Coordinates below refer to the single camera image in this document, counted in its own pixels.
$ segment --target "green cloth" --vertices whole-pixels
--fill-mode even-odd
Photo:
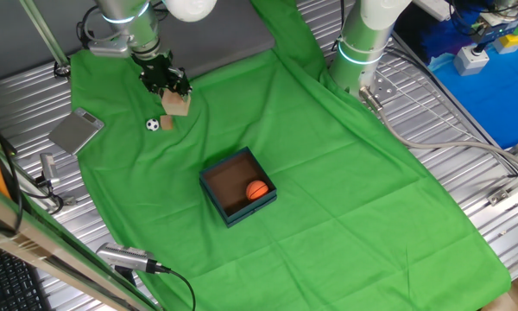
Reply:
[[[115,240],[185,276],[198,310],[459,311],[505,292],[451,196],[330,80],[294,1],[254,5],[276,48],[194,80],[174,130],[146,130],[163,110],[131,60],[73,57],[73,108],[105,123],[79,164]],[[228,229],[199,171],[245,146],[278,200]],[[176,277],[140,276],[163,307],[190,308]]]

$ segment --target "cardboard box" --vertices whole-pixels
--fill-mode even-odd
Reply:
[[[252,181],[268,186],[268,192],[257,200],[249,200],[245,193]],[[275,184],[247,147],[201,171],[199,182],[228,227],[276,200]]]

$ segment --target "orange ball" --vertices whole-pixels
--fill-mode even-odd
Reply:
[[[257,200],[267,194],[268,186],[263,181],[252,181],[245,189],[245,195],[250,200]]]

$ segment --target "black and white ball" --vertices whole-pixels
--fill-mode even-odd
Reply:
[[[149,119],[148,122],[146,122],[146,127],[148,130],[157,130],[159,129],[159,121],[157,121],[157,119]]]

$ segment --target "metal table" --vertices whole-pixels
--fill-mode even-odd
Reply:
[[[334,54],[331,47],[340,27],[339,1],[308,0],[298,3],[298,8],[330,63]],[[489,135],[460,103],[445,96],[408,61],[385,54],[378,71],[396,86],[391,85],[392,93],[384,94],[382,103],[390,122],[406,139],[430,143],[490,141]],[[17,162],[36,177],[41,171],[39,154],[54,154],[61,175],[61,185],[54,191],[61,196],[72,195],[77,201],[76,206],[66,206],[55,218],[95,251],[113,238],[85,188],[76,157],[47,139],[47,134],[70,111],[70,83],[65,78],[54,77],[52,64],[0,81],[0,131],[19,150]],[[510,269],[512,277],[518,277],[518,192],[495,206],[487,199],[510,182],[506,164],[482,149],[411,149],[411,152],[449,191]],[[110,309],[44,272],[40,277],[47,298],[57,311]],[[140,279],[136,283],[151,297]]]

